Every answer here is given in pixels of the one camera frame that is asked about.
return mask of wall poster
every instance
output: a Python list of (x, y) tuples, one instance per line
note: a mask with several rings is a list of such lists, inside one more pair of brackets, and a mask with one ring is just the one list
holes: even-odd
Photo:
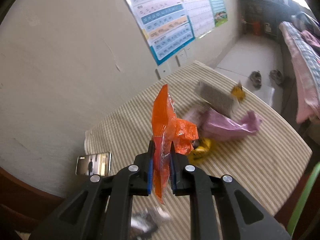
[(193, 41), (182, 0), (126, 0), (158, 65)]
[(218, 27), (228, 21), (227, 10), (224, 6), (223, 0), (210, 0), (210, 3), (212, 6), (215, 26)]
[(228, 20), (223, 0), (126, 0), (160, 65)]
[(209, 0), (183, 0), (188, 11), (193, 33), (202, 38), (214, 28), (214, 19)]

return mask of orange snack wrapper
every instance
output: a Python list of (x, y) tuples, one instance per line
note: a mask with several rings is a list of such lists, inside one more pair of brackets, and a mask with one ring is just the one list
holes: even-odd
[(169, 178), (171, 143), (177, 153), (189, 154), (192, 140), (199, 138), (195, 124), (179, 119), (174, 110), (174, 102), (169, 95), (168, 85), (164, 85), (153, 103), (152, 132), (155, 143), (153, 155), (153, 185), (155, 193), (162, 201), (162, 191)]

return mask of electrical outlet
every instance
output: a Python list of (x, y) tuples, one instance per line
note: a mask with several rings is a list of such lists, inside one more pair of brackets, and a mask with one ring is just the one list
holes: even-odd
[(184, 50), (186, 51), (188, 60), (193, 60), (193, 53), (190, 47), (185, 47)]
[(176, 55), (176, 59), (179, 67), (185, 65), (188, 62), (186, 51), (184, 49), (180, 50)]
[(167, 75), (171, 74), (171, 68), (167, 62), (162, 63), (156, 71), (158, 72), (158, 76), (160, 79), (166, 77)]

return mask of table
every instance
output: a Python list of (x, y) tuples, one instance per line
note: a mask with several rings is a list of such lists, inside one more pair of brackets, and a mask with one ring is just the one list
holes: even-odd
[[(208, 66), (194, 61), (160, 80), (108, 115), (86, 132), (85, 151), (97, 154), (111, 151), (111, 173), (133, 163), (137, 154), (146, 152), (152, 136), (151, 111), (162, 85), (169, 84), (178, 117), (201, 101), (194, 88), (199, 79), (230, 92), (236, 84)], [(311, 156), (311, 150), (297, 132), (271, 107), (244, 89), (246, 99), (235, 119), (255, 111), (262, 119), (256, 136), (221, 143), (200, 165), (207, 174), (232, 175), (260, 204), (274, 215), (290, 196)], [(169, 186), (163, 197), (164, 209), (172, 215), (172, 223), (161, 227), (153, 239), (189, 239), (190, 207), (187, 196), (175, 197)], [(133, 212), (146, 206), (159, 206), (156, 196), (134, 197)]]

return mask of green poster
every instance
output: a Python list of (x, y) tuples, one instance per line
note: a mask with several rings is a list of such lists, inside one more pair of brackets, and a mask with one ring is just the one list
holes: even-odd
[(227, 10), (223, 0), (210, 0), (210, 3), (212, 7), (215, 26), (218, 27), (228, 21)]

